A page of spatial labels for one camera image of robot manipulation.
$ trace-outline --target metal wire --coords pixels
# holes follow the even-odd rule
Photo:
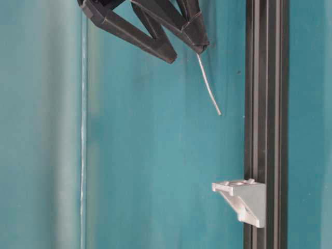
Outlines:
[[[201,59],[201,57],[200,57],[199,54],[196,54],[196,55],[197,55],[199,65],[200,65],[201,70],[202,70],[202,74],[203,74],[203,78],[204,78],[204,82],[205,82],[207,91],[209,92],[209,95],[210,95],[210,98],[211,98],[211,100],[212,100],[212,102],[214,104],[214,107],[216,108],[216,110],[218,112],[218,115],[220,116],[222,113],[221,113],[221,111],[219,109],[219,106],[218,106],[216,100],[214,99],[213,93],[211,91],[210,84],[209,84],[208,78],[206,76],[206,72],[205,72],[205,69],[204,69],[204,65],[203,65],[202,59]]]

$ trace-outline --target bracket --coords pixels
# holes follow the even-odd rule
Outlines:
[[[238,214],[238,220],[258,228],[265,226],[266,186],[254,179],[212,184]]]

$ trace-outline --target black aluminum rail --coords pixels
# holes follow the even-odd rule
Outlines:
[[[288,0],[247,0],[245,179],[267,186],[266,227],[245,249],[287,248]]]

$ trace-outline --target teal background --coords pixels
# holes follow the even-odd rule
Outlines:
[[[288,248],[332,248],[332,1],[290,1]]]
[[[168,65],[89,22],[88,249],[243,247],[243,225],[211,183],[243,178],[245,1],[200,3],[222,117],[173,35]],[[128,1],[116,11],[138,25]]]
[[[79,248],[81,13],[0,1],[0,248]]]

